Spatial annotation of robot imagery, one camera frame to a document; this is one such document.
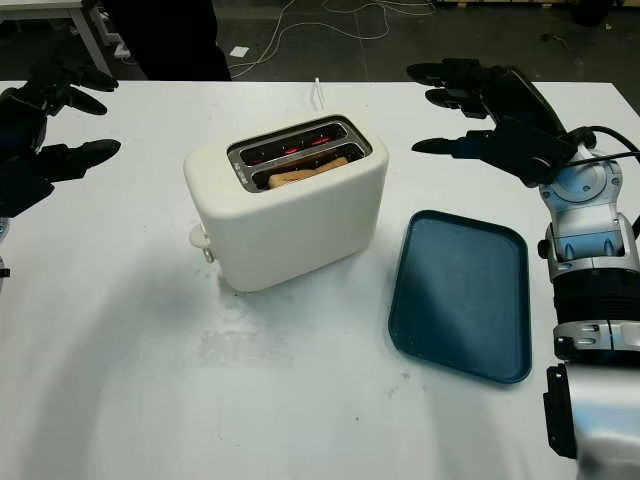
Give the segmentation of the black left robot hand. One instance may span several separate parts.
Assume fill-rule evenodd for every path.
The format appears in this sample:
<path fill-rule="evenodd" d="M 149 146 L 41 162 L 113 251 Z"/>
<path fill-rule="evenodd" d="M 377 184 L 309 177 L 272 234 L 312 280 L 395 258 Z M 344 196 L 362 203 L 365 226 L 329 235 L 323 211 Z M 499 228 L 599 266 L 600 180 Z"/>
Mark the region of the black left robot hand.
<path fill-rule="evenodd" d="M 56 55 L 38 63 L 27 82 L 1 93 L 1 161 L 20 159 L 39 176 L 54 183 L 82 178 L 87 170 L 109 160 L 120 142 L 102 139 L 78 147 L 44 144 L 47 120 L 63 108 L 101 116 L 107 108 L 85 87 L 113 92 L 118 81 L 91 65 Z"/>

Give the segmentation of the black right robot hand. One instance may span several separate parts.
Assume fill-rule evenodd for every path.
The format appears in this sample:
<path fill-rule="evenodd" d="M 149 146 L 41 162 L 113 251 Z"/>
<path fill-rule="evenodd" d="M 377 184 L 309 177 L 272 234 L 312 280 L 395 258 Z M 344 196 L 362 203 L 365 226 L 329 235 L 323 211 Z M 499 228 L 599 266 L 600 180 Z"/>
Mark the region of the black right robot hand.
<path fill-rule="evenodd" d="M 406 68 L 414 82 L 428 88 L 432 104 L 459 110 L 468 118 L 506 117 L 555 138 L 567 133 L 558 115 L 540 91 L 513 66 L 484 66 L 477 59 L 445 58 Z"/>

